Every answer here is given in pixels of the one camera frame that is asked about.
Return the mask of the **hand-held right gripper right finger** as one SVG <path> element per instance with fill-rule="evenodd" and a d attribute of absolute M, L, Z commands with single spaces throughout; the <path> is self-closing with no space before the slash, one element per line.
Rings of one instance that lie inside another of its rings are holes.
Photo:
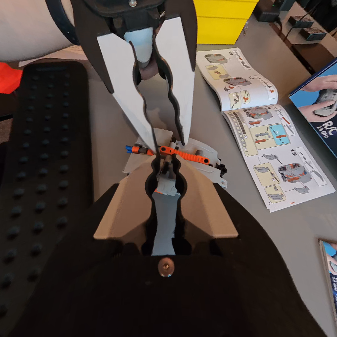
<path fill-rule="evenodd" d="M 192 251 L 201 242 L 238 237 L 228 211 L 214 184 L 179 155 L 172 156 L 176 176 L 175 251 Z"/>

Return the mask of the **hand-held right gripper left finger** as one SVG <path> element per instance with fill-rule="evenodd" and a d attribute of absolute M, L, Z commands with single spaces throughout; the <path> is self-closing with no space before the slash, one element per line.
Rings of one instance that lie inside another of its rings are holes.
<path fill-rule="evenodd" d="M 134 243 L 144 255 L 153 252 L 157 214 L 152 197 L 157 188 L 160 157 L 147 157 L 144 163 L 122 179 L 93 237 Z"/>

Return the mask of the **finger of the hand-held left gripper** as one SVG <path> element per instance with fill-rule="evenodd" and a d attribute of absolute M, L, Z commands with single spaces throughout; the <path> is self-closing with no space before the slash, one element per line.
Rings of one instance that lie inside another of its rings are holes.
<path fill-rule="evenodd" d="M 181 18 L 166 19 L 153 41 L 158 68 L 168 82 L 168 98 L 182 145 L 188 143 L 195 73 L 192 69 Z"/>
<path fill-rule="evenodd" d="M 137 57 L 132 42 L 110 33 L 97 41 L 113 87 L 113 97 L 145 144 L 157 152 L 154 129 L 146 115 L 146 102 L 136 84 Z"/>

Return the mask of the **orange toothed beam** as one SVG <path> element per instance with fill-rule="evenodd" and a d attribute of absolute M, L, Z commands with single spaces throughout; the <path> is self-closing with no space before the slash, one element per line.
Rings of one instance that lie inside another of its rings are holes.
<path fill-rule="evenodd" d="M 171 148 L 171 147 L 167 147 L 167 146 L 160 146 L 159 147 L 159 152 L 161 155 L 179 155 L 181 158 L 187 160 L 187 161 L 192 161 L 192 162 L 198 162 L 198 163 L 202 163 L 205 165 L 209 165 L 210 164 L 210 160 L 207 157 L 203 157 L 201 155 L 194 155 L 194 154 L 190 154 L 190 153 L 186 153 L 183 151 L 179 151 L 177 149 Z"/>

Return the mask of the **grey building block robot model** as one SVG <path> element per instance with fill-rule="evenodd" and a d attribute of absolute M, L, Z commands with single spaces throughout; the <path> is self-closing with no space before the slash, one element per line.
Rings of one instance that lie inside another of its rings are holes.
<path fill-rule="evenodd" d="M 211 180 L 212 183 L 217 183 L 223 189 L 227 188 L 227 181 L 223 178 L 227 169 L 218 158 L 216 150 L 192 138 L 189 138 L 187 145 L 184 146 L 179 140 L 173 137 L 173 132 L 169 130 L 154 128 L 154 132 L 159 147 L 167 146 L 179 151 L 209 158 L 209 165 L 192 161 L 188 162 L 196 168 L 197 171 Z M 155 191 L 166 196 L 180 195 L 175 188 L 175 179 L 176 175 L 173 171 L 172 156 L 161 155 L 160 171 L 157 174 L 158 185 Z"/>

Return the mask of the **person's left forearm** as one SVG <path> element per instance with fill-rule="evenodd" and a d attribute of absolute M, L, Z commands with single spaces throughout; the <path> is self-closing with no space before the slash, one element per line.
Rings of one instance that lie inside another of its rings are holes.
<path fill-rule="evenodd" d="M 73 45 L 44 0 L 1 0 L 0 21 L 1 62 L 36 59 Z"/>

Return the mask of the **person's left hand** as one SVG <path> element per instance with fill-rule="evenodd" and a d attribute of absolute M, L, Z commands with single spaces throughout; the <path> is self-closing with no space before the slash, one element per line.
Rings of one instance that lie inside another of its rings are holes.
<path fill-rule="evenodd" d="M 140 68 L 139 71 L 142 81 L 153 78 L 156 74 L 159 73 L 158 65 L 155 60 L 150 61 L 147 66 Z"/>

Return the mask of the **black wristband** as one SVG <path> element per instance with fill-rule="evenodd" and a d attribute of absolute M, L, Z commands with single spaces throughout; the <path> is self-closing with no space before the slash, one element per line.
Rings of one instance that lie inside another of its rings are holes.
<path fill-rule="evenodd" d="M 69 20 L 61 0 L 46 0 L 48 11 L 61 33 L 73 44 L 80 45 L 75 27 Z"/>

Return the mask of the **yellow plastic bin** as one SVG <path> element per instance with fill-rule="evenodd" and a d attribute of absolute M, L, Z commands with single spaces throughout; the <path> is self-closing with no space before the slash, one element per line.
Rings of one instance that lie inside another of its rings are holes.
<path fill-rule="evenodd" d="M 233 45 L 258 0 L 194 0 L 197 43 Z"/>

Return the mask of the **orange red plastic object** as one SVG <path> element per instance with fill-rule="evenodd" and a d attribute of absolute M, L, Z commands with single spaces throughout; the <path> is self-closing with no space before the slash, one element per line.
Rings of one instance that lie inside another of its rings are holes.
<path fill-rule="evenodd" d="M 0 93 L 11 94 L 19 86 L 23 71 L 11 68 L 8 64 L 0 63 Z"/>

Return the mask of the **open instruction booklet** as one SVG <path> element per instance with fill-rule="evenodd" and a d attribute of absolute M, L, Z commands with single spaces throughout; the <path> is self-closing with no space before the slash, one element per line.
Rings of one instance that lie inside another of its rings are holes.
<path fill-rule="evenodd" d="M 239 48 L 198 51 L 196 64 L 216 92 L 221 113 L 270 212 L 336 191 L 278 104 L 276 87 Z"/>

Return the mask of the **black perforated mat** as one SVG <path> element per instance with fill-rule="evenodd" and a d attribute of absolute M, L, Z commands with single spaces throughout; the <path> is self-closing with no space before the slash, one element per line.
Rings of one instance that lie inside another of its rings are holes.
<path fill-rule="evenodd" d="M 93 203 L 88 75 L 26 66 L 1 183 L 1 330 L 15 323 L 57 243 Z"/>

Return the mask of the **large black power adapter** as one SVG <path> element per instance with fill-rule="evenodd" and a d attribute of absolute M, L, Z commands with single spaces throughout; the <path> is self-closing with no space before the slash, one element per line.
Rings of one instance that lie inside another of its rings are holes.
<path fill-rule="evenodd" d="M 252 13 L 259 22 L 276 22 L 280 19 L 280 4 L 275 0 L 259 0 Z"/>

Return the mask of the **brown side table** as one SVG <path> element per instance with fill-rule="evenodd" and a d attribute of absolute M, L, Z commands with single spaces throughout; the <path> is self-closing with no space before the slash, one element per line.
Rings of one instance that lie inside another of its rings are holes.
<path fill-rule="evenodd" d="M 304 16 L 305 14 L 306 10 L 295 1 L 289 11 L 280 12 L 282 28 L 277 23 L 270 23 L 270 26 L 309 73 L 314 74 L 337 56 L 336 29 L 327 33 L 322 40 L 307 41 L 301 36 L 301 29 L 292 28 L 288 22 L 290 16 Z"/>

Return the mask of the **small blue booklet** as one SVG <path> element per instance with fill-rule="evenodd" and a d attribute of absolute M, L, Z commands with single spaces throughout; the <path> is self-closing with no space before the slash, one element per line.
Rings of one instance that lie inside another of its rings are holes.
<path fill-rule="evenodd" d="M 326 280 L 329 289 L 329 296 L 332 303 L 332 311 L 335 323 L 337 323 L 337 243 L 333 241 L 318 240 Z"/>

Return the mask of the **blue toy robot box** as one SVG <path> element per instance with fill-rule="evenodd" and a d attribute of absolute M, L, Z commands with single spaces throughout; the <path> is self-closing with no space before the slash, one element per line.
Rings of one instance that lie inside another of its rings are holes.
<path fill-rule="evenodd" d="M 337 59 L 290 92 L 289 99 L 337 157 Z"/>

